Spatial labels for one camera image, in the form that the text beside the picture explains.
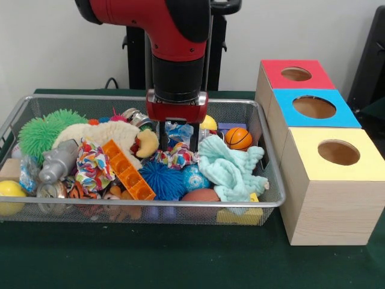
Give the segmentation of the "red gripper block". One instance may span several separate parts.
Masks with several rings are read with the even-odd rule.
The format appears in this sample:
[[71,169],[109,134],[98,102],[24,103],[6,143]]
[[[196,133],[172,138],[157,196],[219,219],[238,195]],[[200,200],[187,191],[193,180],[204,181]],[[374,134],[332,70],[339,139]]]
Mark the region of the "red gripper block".
[[146,109],[150,119],[159,121],[159,149],[168,148],[168,135],[165,122],[168,120],[183,120],[191,124],[193,134],[190,138],[190,151],[196,152],[199,143],[200,124],[205,119],[208,107],[208,95],[200,95],[196,104],[159,102],[155,95],[146,96]]

